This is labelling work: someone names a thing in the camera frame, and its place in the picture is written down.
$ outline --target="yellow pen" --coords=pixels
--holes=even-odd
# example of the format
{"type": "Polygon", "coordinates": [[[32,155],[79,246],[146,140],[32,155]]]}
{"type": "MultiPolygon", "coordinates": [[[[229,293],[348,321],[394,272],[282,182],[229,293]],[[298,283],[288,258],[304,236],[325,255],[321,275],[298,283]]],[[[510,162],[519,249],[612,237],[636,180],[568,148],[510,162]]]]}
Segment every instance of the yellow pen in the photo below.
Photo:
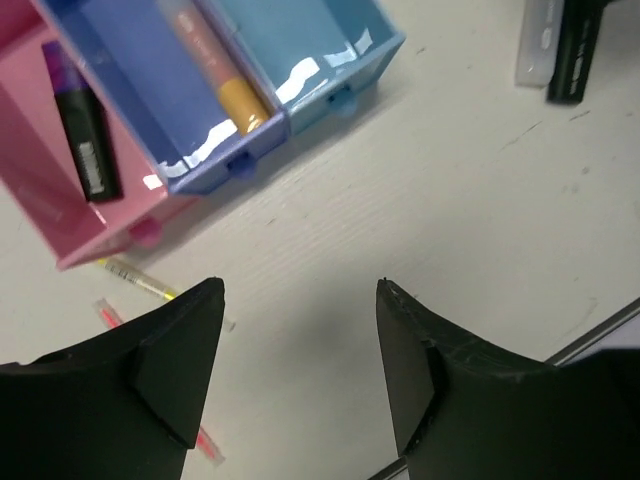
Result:
{"type": "Polygon", "coordinates": [[[133,268],[130,265],[116,259],[116,258],[103,258],[98,260],[98,264],[104,267],[105,270],[113,273],[114,275],[126,280],[127,282],[146,290],[168,302],[176,298],[179,293],[166,285],[163,285],[158,280],[151,278],[150,276],[142,273],[140,270],[133,268]]]}

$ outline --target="pink pen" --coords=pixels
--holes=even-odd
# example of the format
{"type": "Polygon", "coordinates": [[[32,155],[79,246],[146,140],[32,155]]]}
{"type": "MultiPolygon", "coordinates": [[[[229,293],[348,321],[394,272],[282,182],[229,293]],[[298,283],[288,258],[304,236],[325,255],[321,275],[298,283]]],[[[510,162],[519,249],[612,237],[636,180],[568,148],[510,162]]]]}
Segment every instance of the pink pen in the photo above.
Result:
{"type": "MultiPolygon", "coordinates": [[[[95,302],[94,308],[109,330],[124,324],[122,317],[104,298],[95,302]]],[[[200,426],[200,430],[198,431],[196,446],[215,466],[224,462],[225,458],[222,453],[220,453],[220,449],[202,426],[200,426]]]]}

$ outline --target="white desk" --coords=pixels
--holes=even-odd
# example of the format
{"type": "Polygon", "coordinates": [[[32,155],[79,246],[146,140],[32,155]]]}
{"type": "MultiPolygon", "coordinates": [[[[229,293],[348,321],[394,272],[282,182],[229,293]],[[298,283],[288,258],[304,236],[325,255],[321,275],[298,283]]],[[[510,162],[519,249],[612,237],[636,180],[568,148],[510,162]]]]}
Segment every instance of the white desk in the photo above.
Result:
{"type": "MultiPolygon", "coordinates": [[[[221,276],[238,322],[204,416],[228,460],[212,476],[193,453],[186,480],[357,480],[394,460],[380,277],[539,359],[640,294],[638,3],[609,7],[575,109],[513,86],[523,0],[383,3],[409,40],[376,106],[287,166],[290,152],[272,157],[268,182],[137,255],[178,287],[221,276]]],[[[100,333],[101,296],[129,317],[158,305],[96,267],[57,274],[2,195],[0,362],[100,333]]]]}

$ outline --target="black plastic part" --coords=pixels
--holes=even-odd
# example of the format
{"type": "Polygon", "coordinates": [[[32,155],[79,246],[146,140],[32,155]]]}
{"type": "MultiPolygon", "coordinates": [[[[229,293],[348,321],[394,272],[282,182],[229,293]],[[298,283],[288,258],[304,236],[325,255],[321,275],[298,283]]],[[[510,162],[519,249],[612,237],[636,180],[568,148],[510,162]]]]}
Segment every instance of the black plastic part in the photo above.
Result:
{"type": "Polygon", "coordinates": [[[4,477],[178,480],[223,314],[224,284],[210,279],[31,365],[0,366],[4,477]]]}
{"type": "Polygon", "coordinates": [[[377,317],[411,480],[640,478],[640,351],[605,351],[562,368],[536,362],[457,327],[387,280],[378,285],[377,317]],[[430,391],[436,406],[425,408],[416,392],[430,391]]]}
{"type": "Polygon", "coordinates": [[[609,0],[565,0],[556,69],[549,84],[551,103],[577,105],[584,99],[609,0]]]}
{"type": "Polygon", "coordinates": [[[71,155],[88,202],[122,197],[113,147],[100,101],[92,90],[56,95],[71,155]]]}

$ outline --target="pen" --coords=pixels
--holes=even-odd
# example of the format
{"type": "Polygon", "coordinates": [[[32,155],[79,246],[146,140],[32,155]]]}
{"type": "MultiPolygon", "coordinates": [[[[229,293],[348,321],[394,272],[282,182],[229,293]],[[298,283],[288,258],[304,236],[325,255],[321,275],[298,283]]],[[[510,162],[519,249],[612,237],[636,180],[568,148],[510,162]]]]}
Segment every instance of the pen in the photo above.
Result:
{"type": "MultiPolygon", "coordinates": [[[[115,308],[113,308],[104,298],[95,302],[94,308],[109,330],[124,324],[124,320],[122,320],[120,314],[116,312],[115,308]]],[[[224,462],[225,458],[220,452],[220,449],[202,426],[200,426],[200,429],[198,430],[196,445],[198,449],[215,465],[220,465],[224,462]]]]}
{"type": "MultiPolygon", "coordinates": [[[[98,260],[97,263],[118,278],[121,278],[122,280],[155,295],[156,297],[160,297],[167,302],[170,302],[180,295],[180,292],[177,290],[166,286],[162,282],[151,278],[149,275],[141,272],[122,260],[118,260],[117,258],[103,258],[98,260]]],[[[232,332],[236,328],[236,324],[225,316],[222,320],[222,327],[227,332],[232,332]]]]}
{"type": "Polygon", "coordinates": [[[71,155],[88,202],[122,197],[104,111],[60,43],[42,46],[71,155]]]}
{"type": "Polygon", "coordinates": [[[191,0],[158,0],[160,10],[200,67],[222,108],[242,135],[269,120],[269,113],[191,0]]]}

